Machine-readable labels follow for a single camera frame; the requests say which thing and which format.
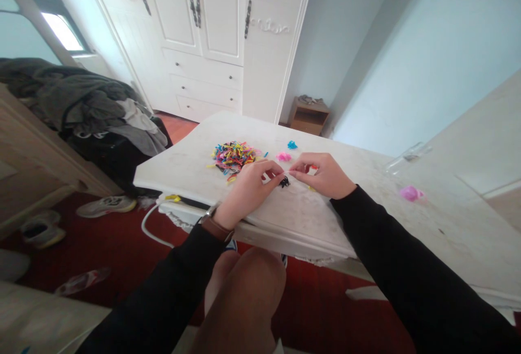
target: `power cord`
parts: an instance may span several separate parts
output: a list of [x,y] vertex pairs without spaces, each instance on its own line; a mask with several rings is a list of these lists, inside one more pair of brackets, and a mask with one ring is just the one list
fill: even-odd
[[161,202],[159,202],[158,204],[156,204],[153,208],[151,208],[151,209],[148,211],[148,213],[147,213],[147,214],[145,215],[145,217],[143,218],[143,221],[141,221],[141,230],[143,231],[143,233],[144,233],[145,235],[147,235],[147,236],[150,237],[151,239],[157,241],[158,243],[161,243],[161,244],[166,245],[166,246],[168,246],[168,247],[170,247],[170,248],[173,248],[173,247],[174,247],[173,244],[170,244],[170,243],[168,243],[168,242],[166,242],[166,241],[164,241],[164,240],[161,240],[160,238],[154,236],[154,235],[153,235],[152,233],[150,233],[150,232],[147,230],[147,228],[145,227],[145,224],[147,223],[147,219],[148,219],[148,217],[150,217],[150,215],[152,214],[152,212],[153,212],[154,210],[156,210],[156,209],[157,209],[161,204],[164,204],[164,203],[166,203],[166,202],[171,202],[171,200],[168,200],[168,199],[162,200]]

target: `white table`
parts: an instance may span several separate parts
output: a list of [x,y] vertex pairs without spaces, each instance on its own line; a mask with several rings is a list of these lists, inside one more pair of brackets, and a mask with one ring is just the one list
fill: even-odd
[[[354,182],[482,296],[521,306],[521,233],[455,176],[421,162],[403,175],[389,176],[383,171],[390,159],[387,156],[221,112],[141,164],[134,184],[213,205],[226,196],[233,183],[227,186],[227,177],[206,166],[214,163],[211,153],[218,143],[234,140],[269,152],[270,159],[281,151],[289,152],[294,159],[280,163],[286,170],[304,151],[331,153]],[[298,149],[287,148],[290,140]],[[289,187],[277,187],[247,217],[248,223],[239,224],[235,239],[370,280],[327,198],[289,179]],[[422,190],[427,201],[403,199],[398,191],[408,185]],[[185,229],[204,214],[202,209],[183,203],[163,204],[160,211],[178,218],[176,222]]]

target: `black sleeve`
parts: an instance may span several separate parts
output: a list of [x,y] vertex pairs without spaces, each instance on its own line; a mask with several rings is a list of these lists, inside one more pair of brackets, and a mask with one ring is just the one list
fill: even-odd
[[360,186],[331,203],[418,352],[521,352],[506,319]]
[[77,353],[168,353],[201,302],[226,244],[201,225],[108,314]]

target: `window frame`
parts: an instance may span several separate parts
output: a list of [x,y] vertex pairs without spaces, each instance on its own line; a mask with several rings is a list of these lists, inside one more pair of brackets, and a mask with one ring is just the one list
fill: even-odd
[[33,0],[33,1],[38,6],[38,9],[40,10],[40,12],[49,13],[49,14],[53,14],[53,15],[61,15],[65,18],[66,23],[68,23],[69,28],[71,29],[73,35],[76,37],[76,39],[78,39],[78,42],[80,42],[80,44],[83,46],[83,50],[68,50],[68,52],[71,55],[92,54],[92,51],[87,44],[87,41],[83,37],[77,24],[74,22],[74,19],[72,19],[71,14],[65,7],[62,0]]

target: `hand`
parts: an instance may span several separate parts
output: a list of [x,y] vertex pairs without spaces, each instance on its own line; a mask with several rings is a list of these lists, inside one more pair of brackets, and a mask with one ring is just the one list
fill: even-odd
[[[266,174],[271,180],[263,184]],[[233,189],[219,205],[213,219],[232,230],[240,220],[261,206],[262,202],[284,179],[284,170],[275,161],[262,159],[246,164],[237,175]]]
[[[312,165],[318,170],[314,175],[308,175]],[[329,153],[302,153],[289,169],[289,174],[333,199],[342,199],[357,187]]]

